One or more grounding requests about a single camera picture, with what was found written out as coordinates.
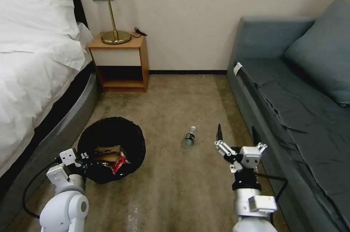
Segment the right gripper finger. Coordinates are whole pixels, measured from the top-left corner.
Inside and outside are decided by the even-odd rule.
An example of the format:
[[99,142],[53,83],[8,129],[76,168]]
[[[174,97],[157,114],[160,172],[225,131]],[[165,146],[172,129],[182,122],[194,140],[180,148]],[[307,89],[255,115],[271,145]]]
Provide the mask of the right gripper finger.
[[226,161],[236,161],[236,152],[223,141],[221,124],[218,124],[215,141],[216,150]]
[[262,153],[267,148],[267,144],[261,142],[261,137],[255,127],[251,127],[251,137],[253,141],[252,154],[253,156],[262,156]]

